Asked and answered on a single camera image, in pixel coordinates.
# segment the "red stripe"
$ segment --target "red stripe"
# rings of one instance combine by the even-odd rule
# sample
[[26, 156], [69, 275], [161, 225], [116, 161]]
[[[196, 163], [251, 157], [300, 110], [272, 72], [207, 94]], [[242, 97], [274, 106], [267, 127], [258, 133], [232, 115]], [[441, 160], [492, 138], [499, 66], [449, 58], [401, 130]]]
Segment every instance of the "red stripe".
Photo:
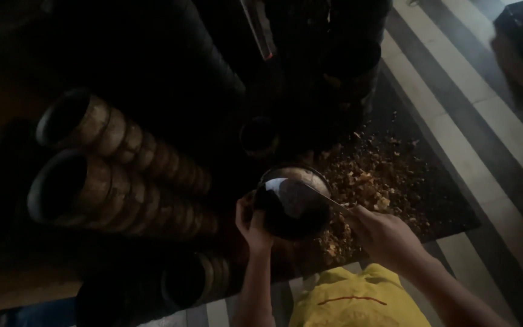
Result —
[[338, 301], [338, 300], [345, 300], [345, 299], [357, 299], [357, 300], [372, 300], [372, 301], [376, 301], [376, 302], [379, 302], [380, 304], [382, 304], [383, 306], [386, 306], [387, 304], [384, 303], [383, 301], [381, 300], [377, 300], [375, 299], [374, 297], [370, 297], [370, 296], [343, 296], [343, 297], [337, 297], [336, 299], [328, 299], [324, 302], [320, 302], [318, 303], [319, 306], [323, 305], [323, 304], [326, 304], [330, 301]]

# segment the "person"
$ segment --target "person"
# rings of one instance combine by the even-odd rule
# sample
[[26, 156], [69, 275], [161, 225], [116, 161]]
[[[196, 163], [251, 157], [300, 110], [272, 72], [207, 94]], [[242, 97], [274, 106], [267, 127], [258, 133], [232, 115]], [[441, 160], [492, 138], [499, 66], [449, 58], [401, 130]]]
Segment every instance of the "person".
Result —
[[[237, 201], [236, 225], [249, 246], [249, 261], [232, 320], [235, 327], [275, 326], [270, 300], [272, 236], [264, 229], [265, 213], [244, 222], [245, 197]], [[429, 326], [400, 284], [410, 281], [432, 304], [447, 327], [503, 327], [509, 324], [462, 286], [432, 257], [400, 218], [352, 209], [346, 222], [376, 262], [361, 275], [343, 268], [321, 274], [313, 290], [294, 305], [290, 327], [298, 326]]]

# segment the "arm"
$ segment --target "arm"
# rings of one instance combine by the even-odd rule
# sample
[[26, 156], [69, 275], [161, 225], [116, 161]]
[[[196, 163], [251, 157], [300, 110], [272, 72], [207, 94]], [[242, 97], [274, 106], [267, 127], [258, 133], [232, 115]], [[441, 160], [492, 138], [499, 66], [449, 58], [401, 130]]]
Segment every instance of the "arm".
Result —
[[243, 221], [245, 198], [237, 201], [235, 224], [249, 245], [249, 261], [238, 305], [233, 317], [235, 327], [275, 326], [271, 313], [270, 254], [273, 239], [263, 228], [264, 213], [253, 212], [249, 227]]
[[410, 281], [431, 302], [447, 327], [509, 326], [487, 304], [471, 294], [421, 245], [400, 218], [359, 206], [348, 224], [367, 253], [379, 264]]

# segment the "hand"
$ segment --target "hand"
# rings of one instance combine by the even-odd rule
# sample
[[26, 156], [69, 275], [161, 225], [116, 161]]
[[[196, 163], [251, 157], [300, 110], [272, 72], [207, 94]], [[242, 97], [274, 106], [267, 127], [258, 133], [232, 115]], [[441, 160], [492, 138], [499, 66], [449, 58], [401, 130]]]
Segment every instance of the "hand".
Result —
[[347, 217], [346, 222], [373, 260], [387, 269], [410, 278], [435, 260], [400, 218], [370, 212], [361, 205], [352, 212], [356, 216]]
[[263, 227], [265, 212], [256, 210], [253, 212], [251, 223], [246, 223], [245, 208], [252, 203], [251, 193], [237, 200], [235, 206], [235, 224], [245, 241], [249, 245], [250, 255], [270, 253], [274, 239]]

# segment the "striped floor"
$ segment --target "striped floor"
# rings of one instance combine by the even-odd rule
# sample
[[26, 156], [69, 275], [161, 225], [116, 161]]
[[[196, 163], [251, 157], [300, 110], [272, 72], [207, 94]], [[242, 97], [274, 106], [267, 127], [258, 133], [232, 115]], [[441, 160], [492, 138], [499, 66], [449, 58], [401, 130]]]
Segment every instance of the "striped floor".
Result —
[[[516, 104], [490, 40], [515, 0], [395, 0], [382, 44], [377, 92], [418, 124], [482, 222], [425, 247], [514, 326], [523, 325], [523, 105]], [[360, 272], [368, 262], [348, 265]], [[311, 280], [272, 285], [278, 327]], [[402, 280], [433, 327], [425, 298]], [[153, 326], [228, 327], [235, 297], [178, 312]]]

